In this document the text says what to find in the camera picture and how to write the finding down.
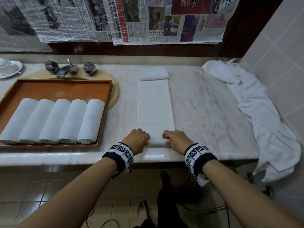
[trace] newspaper page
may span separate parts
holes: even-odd
[[[14,0],[43,43],[112,42],[102,0]]]
[[[114,45],[217,44],[238,2],[103,0]]]
[[[0,0],[0,52],[52,52],[39,41],[13,0]]]

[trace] white cup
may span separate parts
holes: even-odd
[[[18,65],[11,63],[9,60],[0,58],[0,75],[11,74],[18,69]]]

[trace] black and white marker wristband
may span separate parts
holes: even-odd
[[[111,148],[102,156],[102,158],[104,157],[111,158],[117,163],[117,170],[112,178],[118,176],[134,162],[134,155],[131,148],[121,142],[112,145]]]
[[[217,160],[208,147],[199,143],[189,146],[185,151],[186,166],[200,186],[206,185],[209,180],[203,174],[202,168],[210,160]]]

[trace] left hand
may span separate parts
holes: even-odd
[[[143,152],[143,148],[148,144],[148,139],[150,139],[148,133],[141,129],[134,129],[121,142],[127,144],[135,156]]]

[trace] wooden tray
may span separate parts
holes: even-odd
[[[0,101],[0,134],[6,124],[14,114],[23,98],[32,98],[35,100],[49,99],[57,101],[58,99],[84,100],[86,103],[90,99],[100,99],[105,103],[103,115],[96,143],[83,144],[14,144],[7,145],[0,142],[3,148],[34,148],[34,147],[96,147],[101,144],[104,123],[108,111],[108,103],[112,91],[111,80],[60,80],[60,79],[18,79],[9,89],[3,99]]]

